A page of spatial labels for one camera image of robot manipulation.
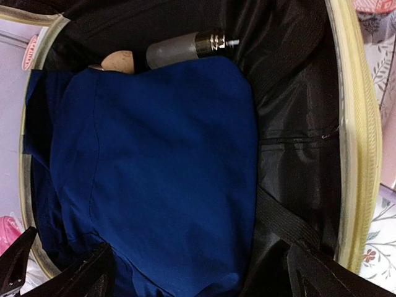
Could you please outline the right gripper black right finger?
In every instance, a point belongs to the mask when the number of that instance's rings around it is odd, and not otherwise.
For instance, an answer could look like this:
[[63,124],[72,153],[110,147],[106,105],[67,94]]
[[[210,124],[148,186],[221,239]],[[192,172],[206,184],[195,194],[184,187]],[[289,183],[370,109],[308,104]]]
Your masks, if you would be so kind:
[[320,251],[293,244],[287,256],[293,296],[389,296],[390,292],[345,269]]

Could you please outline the pink printed garment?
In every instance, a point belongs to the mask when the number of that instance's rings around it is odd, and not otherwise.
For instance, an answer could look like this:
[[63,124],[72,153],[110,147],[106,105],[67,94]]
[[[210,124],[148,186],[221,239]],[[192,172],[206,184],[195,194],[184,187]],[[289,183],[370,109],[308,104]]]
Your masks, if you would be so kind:
[[1,217],[0,227],[0,255],[3,255],[25,229],[21,222],[13,216]]

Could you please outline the dark blue garment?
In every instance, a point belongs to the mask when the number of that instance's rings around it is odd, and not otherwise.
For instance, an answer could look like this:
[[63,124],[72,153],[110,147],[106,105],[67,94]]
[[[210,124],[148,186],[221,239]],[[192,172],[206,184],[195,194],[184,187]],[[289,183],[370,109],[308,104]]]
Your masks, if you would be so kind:
[[236,296],[250,260],[257,128],[239,68],[30,74],[25,151],[43,249],[65,269],[107,242],[116,296]]

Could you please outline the light green hard-shell suitcase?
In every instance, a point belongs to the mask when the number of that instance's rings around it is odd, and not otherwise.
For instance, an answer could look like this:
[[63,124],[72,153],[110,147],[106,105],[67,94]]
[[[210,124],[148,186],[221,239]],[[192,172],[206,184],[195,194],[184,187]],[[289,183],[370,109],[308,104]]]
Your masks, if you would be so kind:
[[257,128],[254,229],[236,296],[293,296],[287,256],[297,243],[360,277],[379,188],[382,140],[359,24],[349,2],[1,2],[2,39],[32,27],[44,37],[34,65],[13,89],[8,87],[12,53],[1,53],[1,96],[17,105],[5,124],[17,138],[25,231],[37,229],[29,256],[36,257],[47,281],[90,251],[60,269],[42,246],[32,157],[24,147],[31,72],[80,72],[126,50],[134,56],[135,73],[129,75],[142,74],[155,70],[146,62],[150,45],[210,30],[239,40],[229,56],[200,59],[223,57],[239,68],[251,87]]

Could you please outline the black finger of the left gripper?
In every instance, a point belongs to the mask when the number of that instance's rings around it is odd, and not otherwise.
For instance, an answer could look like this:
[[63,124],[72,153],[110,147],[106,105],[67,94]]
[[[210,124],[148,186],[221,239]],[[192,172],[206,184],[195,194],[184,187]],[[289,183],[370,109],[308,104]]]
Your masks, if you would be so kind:
[[20,296],[37,229],[30,226],[1,256],[1,296]]

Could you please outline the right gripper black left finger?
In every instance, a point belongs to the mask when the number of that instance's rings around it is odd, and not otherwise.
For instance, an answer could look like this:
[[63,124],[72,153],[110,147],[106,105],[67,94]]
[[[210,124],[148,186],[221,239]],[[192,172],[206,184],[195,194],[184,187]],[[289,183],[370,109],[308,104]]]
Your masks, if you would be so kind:
[[81,260],[24,296],[113,296],[115,273],[113,250],[108,243],[101,243]]

